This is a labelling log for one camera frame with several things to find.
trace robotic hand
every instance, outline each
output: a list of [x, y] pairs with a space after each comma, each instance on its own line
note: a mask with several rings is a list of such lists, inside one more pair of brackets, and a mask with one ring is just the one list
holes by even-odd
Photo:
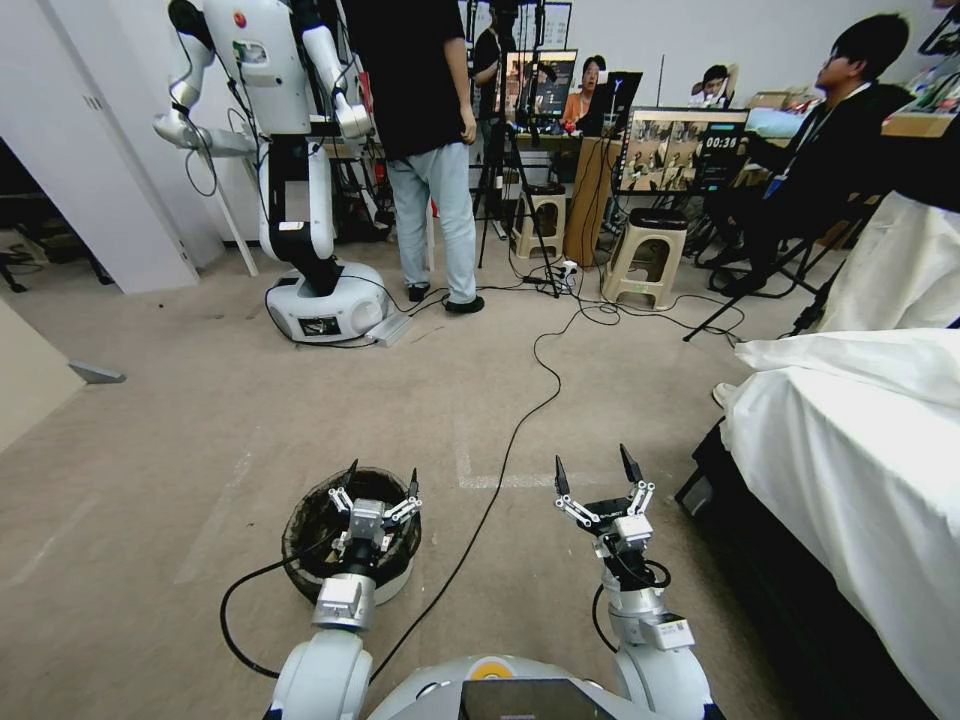
[[339, 572], [323, 581], [313, 624], [321, 628], [308, 643], [287, 657], [273, 692], [269, 718], [341, 720], [359, 717], [367, 692], [372, 659], [358, 633], [370, 629], [376, 607], [377, 561], [387, 552], [396, 531], [423, 507], [414, 469], [407, 497], [393, 507], [380, 500], [351, 499], [347, 490], [357, 460], [330, 499], [349, 516], [346, 530], [334, 542]]
[[[614, 656], [617, 693], [665, 717], [717, 717], [706, 676], [690, 651], [694, 645], [690, 623], [663, 603], [670, 573], [644, 555], [653, 537], [645, 512], [656, 486], [644, 481], [640, 466], [623, 445], [620, 456], [633, 486], [625, 497], [577, 502], [557, 457], [554, 501], [558, 510], [594, 537], [594, 551], [604, 564], [601, 582], [610, 598], [610, 624], [620, 639]], [[662, 572], [662, 579], [655, 570]]]

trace stool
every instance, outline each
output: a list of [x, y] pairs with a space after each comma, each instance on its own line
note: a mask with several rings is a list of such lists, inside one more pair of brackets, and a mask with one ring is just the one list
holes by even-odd
[[[607, 263], [604, 299], [616, 302], [621, 293], [634, 292], [652, 296], [656, 310], [668, 307], [686, 236], [687, 219], [676, 210], [633, 210], [630, 223]], [[637, 268], [647, 271], [646, 280], [627, 280], [627, 273]]]
[[519, 258], [527, 259], [532, 250], [540, 251], [540, 241], [533, 229], [533, 213], [536, 212], [544, 248], [553, 248], [553, 256], [560, 257], [563, 255], [563, 229], [567, 219], [566, 189], [559, 183], [532, 185], [530, 196], [533, 210], [527, 204], [525, 193], [517, 201], [510, 244]]

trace camera stand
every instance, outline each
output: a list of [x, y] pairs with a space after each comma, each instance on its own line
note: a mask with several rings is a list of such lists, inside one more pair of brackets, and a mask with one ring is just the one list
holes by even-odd
[[[498, 17], [502, 17], [501, 20], [502, 27], [497, 28], [497, 33], [501, 34], [504, 29], [509, 33], [510, 28], [513, 25], [513, 20], [516, 19], [517, 12], [514, 10], [512, 13], [510, 11], [500, 10]], [[537, 26], [538, 26], [538, 44], [539, 37], [541, 35], [540, 26], [542, 25], [542, 15], [538, 12], [537, 14]], [[533, 93], [536, 91], [536, 81], [537, 81], [537, 65], [539, 54], [534, 48], [533, 51], [533, 68], [531, 71], [531, 98], [534, 97]], [[509, 139], [510, 141], [510, 164], [513, 167], [517, 174], [520, 177], [520, 188], [523, 192], [523, 196], [526, 199], [526, 208], [531, 209], [531, 219], [533, 220], [533, 229], [537, 234], [537, 242], [540, 244], [540, 253], [543, 256], [544, 270], [546, 272], [546, 279], [541, 280], [540, 278], [532, 278], [530, 276], [524, 277], [523, 281], [533, 285], [549, 285], [550, 289], [553, 291], [553, 296], [555, 298], [560, 297], [560, 289], [558, 287], [558, 280], [555, 278], [553, 273], [553, 268], [551, 267], [551, 261], [547, 255], [546, 247], [543, 244], [543, 233], [540, 230], [540, 219], [537, 217], [536, 211], [533, 210], [533, 191], [530, 186], [530, 183], [527, 181], [527, 174], [523, 168], [523, 160], [520, 157], [520, 149], [517, 147], [517, 131], [512, 125], [507, 122], [507, 50], [506, 46], [501, 42], [500, 43], [500, 89], [498, 93], [499, 101], [499, 110], [497, 111], [497, 123], [493, 126], [492, 132], [490, 135], [490, 143], [488, 146], [488, 151], [484, 153], [483, 158], [483, 169], [480, 172], [480, 186], [477, 189], [477, 196], [474, 198], [473, 203], [473, 213], [476, 216], [477, 210], [480, 205], [480, 198], [489, 199], [496, 192], [500, 192], [500, 188], [503, 186], [503, 164], [504, 164], [504, 154], [506, 150], [506, 142]], [[537, 133], [536, 127], [532, 127], [533, 135], [533, 144], [537, 145], [539, 142], [539, 134]], [[490, 208], [485, 208], [484, 218], [483, 218], [483, 234], [480, 239], [480, 261], [478, 267], [483, 267], [483, 253], [487, 245], [487, 228], [490, 224]]]

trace hair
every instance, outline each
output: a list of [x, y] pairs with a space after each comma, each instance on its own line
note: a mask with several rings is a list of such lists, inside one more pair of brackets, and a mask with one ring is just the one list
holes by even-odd
[[603, 59], [603, 55], [591, 55], [583, 61], [583, 70], [580, 71], [581, 75], [586, 75], [587, 68], [590, 67], [590, 63], [595, 63], [596, 66], [601, 70], [607, 69], [607, 61]]
[[730, 77], [726, 65], [711, 65], [703, 74], [703, 84], [706, 85], [711, 80], [724, 80]]
[[900, 57], [910, 37], [910, 26], [897, 14], [874, 15], [843, 31], [833, 44], [834, 57], [863, 61], [861, 77], [876, 80]]

